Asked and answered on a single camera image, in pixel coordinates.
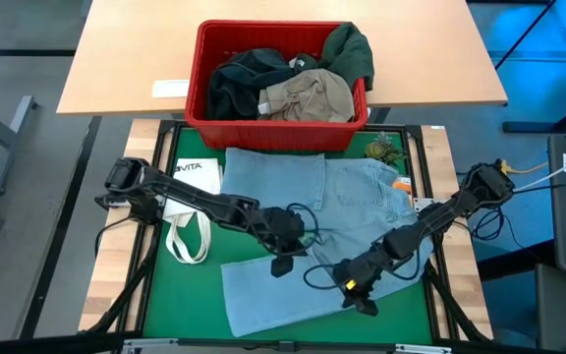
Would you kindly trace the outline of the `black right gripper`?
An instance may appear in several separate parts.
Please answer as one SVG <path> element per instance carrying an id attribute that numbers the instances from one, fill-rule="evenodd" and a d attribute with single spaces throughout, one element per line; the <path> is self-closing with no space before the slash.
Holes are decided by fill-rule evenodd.
<path id="1" fill-rule="evenodd" d="M 389 265 L 390 257 L 377 248 L 370 248 L 352 259 L 344 259 L 338 263 L 334 268 L 334 278 L 345 295 L 342 307 L 354 307 L 363 315 L 376 317 L 378 308 L 375 302 L 368 298 L 368 294 Z"/>

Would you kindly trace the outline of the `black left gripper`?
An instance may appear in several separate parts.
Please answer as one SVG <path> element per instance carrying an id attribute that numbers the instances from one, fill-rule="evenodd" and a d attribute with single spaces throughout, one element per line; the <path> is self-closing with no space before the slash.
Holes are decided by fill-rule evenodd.
<path id="1" fill-rule="evenodd" d="M 279 278 L 291 272 L 293 255 L 305 251 L 302 238 L 305 224 L 294 211 L 281 207 L 269 207 L 257 212 L 257 235 L 264 248 L 275 257 L 270 264 L 270 274 Z"/>

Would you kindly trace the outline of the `dark green sweatshirt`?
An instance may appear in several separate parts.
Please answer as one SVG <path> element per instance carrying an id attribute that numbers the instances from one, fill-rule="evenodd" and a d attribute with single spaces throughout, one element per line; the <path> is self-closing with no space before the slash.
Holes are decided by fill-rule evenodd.
<path id="1" fill-rule="evenodd" d="M 350 88 L 362 79 L 365 91 L 373 90 L 372 51 L 367 37 L 351 22 L 341 24 L 329 34 L 318 66 L 340 76 Z"/>

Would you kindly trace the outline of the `red plastic laundry bin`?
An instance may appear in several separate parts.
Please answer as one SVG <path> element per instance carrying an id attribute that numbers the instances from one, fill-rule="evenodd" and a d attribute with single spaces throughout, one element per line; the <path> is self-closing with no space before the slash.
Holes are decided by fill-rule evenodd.
<path id="1" fill-rule="evenodd" d="M 351 88 L 355 116 L 348 123 L 270 120 L 208 120 L 207 91 L 213 71 L 235 54 L 273 48 L 286 60 L 300 53 L 317 62 L 323 43 L 342 22 L 208 20 L 200 24 L 185 118 L 210 148 L 262 150 L 344 150 L 368 121 L 364 81 Z"/>

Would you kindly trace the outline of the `white canvas tote bag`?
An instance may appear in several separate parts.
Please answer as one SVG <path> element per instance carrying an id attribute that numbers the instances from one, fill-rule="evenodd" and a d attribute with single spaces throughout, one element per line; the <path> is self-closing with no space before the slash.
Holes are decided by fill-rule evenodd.
<path id="1" fill-rule="evenodd" d="M 216 158 L 179 158 L 176 162 L 173 178 L 199 188 L 210 194 L 219 194 L 223 169 Z M 198 226 L 199 248 L 195 255 L 189 251 L 181 234 L 192 218 Z M 165 246 L 177 262 L 184 265 L 202 263 L 211 246 L 211 221 L 202 212 L 167 200 L 163 220 L 170 224 Z"/>

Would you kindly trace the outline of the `clear package with orange label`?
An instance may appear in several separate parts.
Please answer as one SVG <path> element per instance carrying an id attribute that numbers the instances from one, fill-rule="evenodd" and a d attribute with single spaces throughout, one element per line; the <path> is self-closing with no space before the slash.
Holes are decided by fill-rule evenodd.
<path id="1" fill-rule="evenodd" d="M 413 195 L 412 181 L 410 177 L 398 176 L 392 183 L 392 187 L 405 192 L 409 197 Z"/>

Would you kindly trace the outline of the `small artificial succulent plant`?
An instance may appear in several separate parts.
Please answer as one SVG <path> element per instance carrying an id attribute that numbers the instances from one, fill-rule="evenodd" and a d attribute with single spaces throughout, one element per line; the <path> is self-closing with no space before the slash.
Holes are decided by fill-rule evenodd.
<path id="1" fill-rule="evenodd" d="M 366 158 L 380 161 L 386 165 L 395 166 L 398 161 L 404 160 L 407 155 L 399 149 L 386 132 L 380 132 L 364 150 Z"/>

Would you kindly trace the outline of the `khaki garment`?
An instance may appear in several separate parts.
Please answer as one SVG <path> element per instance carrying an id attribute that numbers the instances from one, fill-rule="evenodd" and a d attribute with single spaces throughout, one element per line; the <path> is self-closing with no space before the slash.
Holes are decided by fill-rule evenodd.
<path id="1" fill-rule="evenodd" d="M 259 120 L 348 123 L 355 116 L 355 105 L 342 77 L 312 69 L 262 89 L 257 113 Z"/>

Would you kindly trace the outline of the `black garment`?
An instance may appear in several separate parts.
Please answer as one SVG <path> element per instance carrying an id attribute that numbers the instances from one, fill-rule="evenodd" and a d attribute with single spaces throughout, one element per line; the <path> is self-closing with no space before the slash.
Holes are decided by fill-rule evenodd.
<path id="1" fill-rule="evenodd" d="M 211 74 L 205 118 L 255 120 L 262 89 L 318 68 L 318 62 L 308 54 L 296 57 L 305 61 L 303 67 L 291 68 L 290 60 L 273 48 L 256 48 L 232 56 Z"/>

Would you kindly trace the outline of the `white paper sheet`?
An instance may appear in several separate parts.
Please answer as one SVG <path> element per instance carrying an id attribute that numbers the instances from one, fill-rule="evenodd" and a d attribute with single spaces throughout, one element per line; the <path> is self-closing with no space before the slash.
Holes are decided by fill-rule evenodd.
<path id="1" fill-rule="evenodd" d="M 152 86 L 153 98 L 187 97 L 190 88 L 189 80 L 159 80 Z"/>

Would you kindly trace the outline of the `light wooden desk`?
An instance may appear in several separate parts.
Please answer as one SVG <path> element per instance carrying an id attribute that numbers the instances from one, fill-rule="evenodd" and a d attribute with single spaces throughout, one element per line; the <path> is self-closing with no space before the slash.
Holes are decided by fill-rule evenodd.
<path id="1" fill-rule="evenodd" d="M 207 20 L 354 23 L 373 54 L 371 106 L 507 100 L 465 0 L 93 0 L 58 113 L 183 111 L 153 86 L 190 77 Z"/>

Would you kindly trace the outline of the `grey desk leg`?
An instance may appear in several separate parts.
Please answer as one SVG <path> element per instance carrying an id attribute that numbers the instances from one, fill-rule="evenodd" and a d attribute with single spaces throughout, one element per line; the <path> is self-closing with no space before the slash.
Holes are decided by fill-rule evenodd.
<path id="1" fill-rule="evenodd" d="M 0 195 L 6 192 L 8 173 L 13 165 L 18 145 L 19 132 L 23 128 L 29 113 L 38 107 L 32 95 L 22 97 L 15 111 L 12 122 L 6 125 L 0 121 Z"/>

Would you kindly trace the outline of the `silver metal bracket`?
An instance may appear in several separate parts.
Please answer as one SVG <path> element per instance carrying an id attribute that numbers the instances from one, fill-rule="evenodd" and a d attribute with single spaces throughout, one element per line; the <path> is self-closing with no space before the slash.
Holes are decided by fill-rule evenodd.
<path id="1" fill-rule="evenodd" d="M 123 341 L 121 354 L 141 354 L 143 349 L 177 346 L 178 338 L 132 338 Z"/>
<path id="2" fill-rule="evenodd" d="M 414 345 L 414 344 L 396 344 L 394 353 L 400 354 L 453 354 L 450 347 L 430 346 L 430 345 Z"/>

